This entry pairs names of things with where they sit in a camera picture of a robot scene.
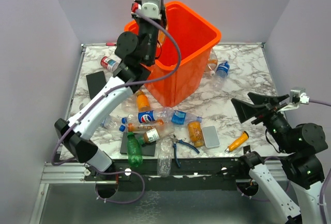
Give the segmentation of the clear bottle light blue label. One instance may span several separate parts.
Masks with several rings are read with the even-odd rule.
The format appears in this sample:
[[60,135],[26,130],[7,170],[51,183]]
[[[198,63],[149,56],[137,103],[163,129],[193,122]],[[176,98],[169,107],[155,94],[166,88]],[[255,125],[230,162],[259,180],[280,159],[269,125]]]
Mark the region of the clear bottle light blue label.
[[171,117],[171,122],[175,125],[187,125],[191,122],[202,122],[201,116],[196,116],[191,113],[175,110]]

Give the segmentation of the small orange juice bottle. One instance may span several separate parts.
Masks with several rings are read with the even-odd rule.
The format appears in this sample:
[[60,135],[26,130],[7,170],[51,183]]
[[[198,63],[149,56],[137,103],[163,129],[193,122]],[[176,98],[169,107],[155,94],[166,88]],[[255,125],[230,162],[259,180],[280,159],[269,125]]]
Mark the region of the small orange juice bottle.
[[142,91],[137,92],[136,103],[139,112],[145,112],[151,110],[148,97]]

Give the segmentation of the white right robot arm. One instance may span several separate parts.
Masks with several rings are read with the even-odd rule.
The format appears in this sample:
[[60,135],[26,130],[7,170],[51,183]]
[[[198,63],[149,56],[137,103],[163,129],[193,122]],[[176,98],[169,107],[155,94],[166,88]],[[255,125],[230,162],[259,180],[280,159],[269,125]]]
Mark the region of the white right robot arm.
[[330,223],[325,201],[325,189],[330,175],[324,175],[316,154],[328,149],[322,126],[314,123],[291,127],[283,113],[309,104],[303,88],[294,88],[283,96],[265,96],[249,92],[251,103],[233,98],[238,120],[262,123],[285,156],[282,168],[294,188],[298,202],[294,203],[271,176],[264,159],[255,151],[239,157],[237,171],[251,178],[263,190],[283,223]]

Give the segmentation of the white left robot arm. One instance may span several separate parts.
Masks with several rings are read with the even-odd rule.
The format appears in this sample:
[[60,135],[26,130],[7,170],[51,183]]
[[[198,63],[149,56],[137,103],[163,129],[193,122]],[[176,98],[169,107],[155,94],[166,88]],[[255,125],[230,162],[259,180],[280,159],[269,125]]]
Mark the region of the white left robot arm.
[[123,101],[133,95],[150,75],[149,67],[155,64],[159,29],[139,16],[146,17],[165,28],[166,7],[163,0],[134,0],[131,16],[138,25],[138,32],[123,32],[116,41],[115,55],[121,59],[106,85],[77,114],[68,120],[58,119],[54,127],[58,144],[71,152],[80,163],[96,169],[103,180],[114,175],[112,159],[91,141],[101,122]]

